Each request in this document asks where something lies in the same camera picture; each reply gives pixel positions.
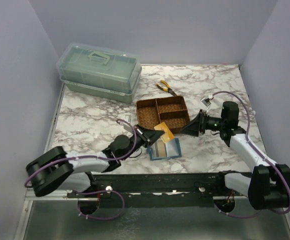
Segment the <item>blue leather card holder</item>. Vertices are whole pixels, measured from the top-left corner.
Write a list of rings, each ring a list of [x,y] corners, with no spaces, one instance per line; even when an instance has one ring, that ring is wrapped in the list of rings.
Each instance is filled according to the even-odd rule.
[[[157,140],[147,149],[151,161],[169,160],[182,157],[180,141],[178,138],[164,143],[161,139]]]

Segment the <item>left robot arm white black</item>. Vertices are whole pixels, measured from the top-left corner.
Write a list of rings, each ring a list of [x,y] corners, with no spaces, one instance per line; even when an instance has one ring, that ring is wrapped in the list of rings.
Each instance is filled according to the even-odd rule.
[[[131,137],[118,135],[108,147],[90,155],[70,156],[62,146],[56,146],[25,167],[28,179],[24,186],[32,188],[36,197],[43,197],[57,190],[71,175],[112,172],[121,166],[121,161],[142,147],[152,146],[164,134],[163,130],[137,124],[132,127]]]

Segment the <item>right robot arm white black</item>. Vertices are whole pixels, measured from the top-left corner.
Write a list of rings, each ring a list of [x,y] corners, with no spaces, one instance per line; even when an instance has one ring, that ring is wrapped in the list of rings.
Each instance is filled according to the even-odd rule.
[[[246,196],[255,210],[290,208],[290,168],[276,163],[249,139],[247,131],[239,126],[237,103],[225,101],[220,117],[212,117],[201,109],[180,132],[199,137],[206,131],[219,132],[225,144],[251,170],[250,177],[233,171],[225,173],[225,188]]]

